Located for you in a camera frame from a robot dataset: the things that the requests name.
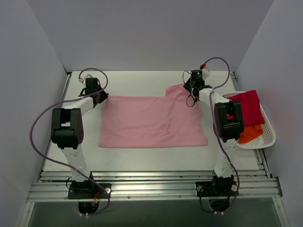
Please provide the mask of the pink t shirt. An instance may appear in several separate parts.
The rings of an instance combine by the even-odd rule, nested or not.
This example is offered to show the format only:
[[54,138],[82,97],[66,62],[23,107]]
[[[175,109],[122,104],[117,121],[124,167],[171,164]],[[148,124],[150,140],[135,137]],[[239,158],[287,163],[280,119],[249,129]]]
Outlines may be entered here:
[[165,96],[109,96],[105,102],[99,146],[102,148],[172,148],[206,146],[203,112],[189,107],[182,84]]

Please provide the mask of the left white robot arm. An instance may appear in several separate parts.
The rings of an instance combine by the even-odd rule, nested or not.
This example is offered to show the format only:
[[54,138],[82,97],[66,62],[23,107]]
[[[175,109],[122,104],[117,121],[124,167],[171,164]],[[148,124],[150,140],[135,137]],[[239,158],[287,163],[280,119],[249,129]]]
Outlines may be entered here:
[[64,153],[74,182],[81,183],[78,189],[84,198],[91,198],[96,191],[82,151],[84,139],[82,116],[108,98],[97,78],[86,78],[79,98],[65,107],[52,110],[51,140]]

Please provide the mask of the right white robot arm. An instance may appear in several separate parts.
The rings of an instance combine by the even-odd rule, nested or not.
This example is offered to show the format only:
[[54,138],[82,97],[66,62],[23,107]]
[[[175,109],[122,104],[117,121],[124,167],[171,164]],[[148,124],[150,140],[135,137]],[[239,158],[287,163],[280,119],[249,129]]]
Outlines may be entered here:
[[190,75],[184,82],[184,88],[197,101],[209,102],[213,119],[213,128],[219,143],[219,152],[214,167],[218,178],[231,178],[235,148],[244,131],[244,122],[239,101],[231,101],[216,93],[210,85],[205,84],[208,70],[185,71]]

